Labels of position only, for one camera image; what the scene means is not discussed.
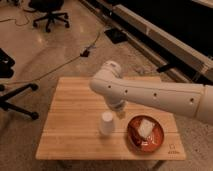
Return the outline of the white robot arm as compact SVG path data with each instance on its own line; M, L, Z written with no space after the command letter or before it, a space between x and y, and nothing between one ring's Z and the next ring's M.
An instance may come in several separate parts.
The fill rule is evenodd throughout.
M115 61L106 61L89 85L114 111L128 101L213 125L213 85L127 80Z

